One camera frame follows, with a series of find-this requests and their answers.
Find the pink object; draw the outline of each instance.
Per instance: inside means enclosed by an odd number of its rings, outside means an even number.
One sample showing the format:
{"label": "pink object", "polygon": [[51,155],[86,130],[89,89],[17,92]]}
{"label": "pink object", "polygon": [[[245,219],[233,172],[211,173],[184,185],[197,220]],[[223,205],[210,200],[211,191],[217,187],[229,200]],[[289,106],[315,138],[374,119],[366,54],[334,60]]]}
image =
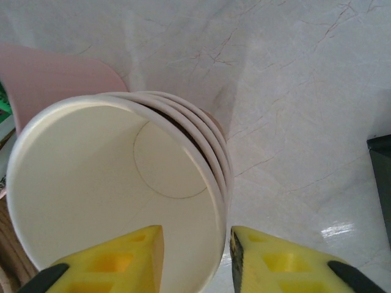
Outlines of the pink object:
{"label": "pink object", "polygon": [[0,81],[17,134],[41,110],[62,99],[128,91],[119,75],[98,60],[6,43],[0,43]]}

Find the white marble countertop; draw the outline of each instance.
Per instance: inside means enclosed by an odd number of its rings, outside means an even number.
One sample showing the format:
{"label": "white marble countertop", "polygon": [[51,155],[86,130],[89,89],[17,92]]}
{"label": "white marble countertop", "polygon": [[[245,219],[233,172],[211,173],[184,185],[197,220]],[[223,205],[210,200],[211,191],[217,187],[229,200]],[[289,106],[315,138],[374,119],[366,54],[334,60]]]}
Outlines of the white marble countertop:
{"label": "white marble countertop", "polygon": [[[0,28],[210,111],[235,166],[229,225],[335,254],[391,290],[366,145],[391,133],[390,1],[0,0]],[[206,291],[233,292],[228,250]]]}

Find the white paper cup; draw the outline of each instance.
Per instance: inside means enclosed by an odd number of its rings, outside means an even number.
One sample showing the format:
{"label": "white paper cup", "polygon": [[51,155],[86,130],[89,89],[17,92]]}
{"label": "white paper cup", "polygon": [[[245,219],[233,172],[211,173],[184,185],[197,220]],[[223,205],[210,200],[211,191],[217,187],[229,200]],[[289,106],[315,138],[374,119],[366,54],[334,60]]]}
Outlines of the white paper cup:
{"label": "white paper cup", "polygon": [[224,249],[224,201],[202,155],[162,116],[120,98],[70,98],[39,113],[12,151],[7,198],[38,269],[160,224],[161,292],[198,292]]}

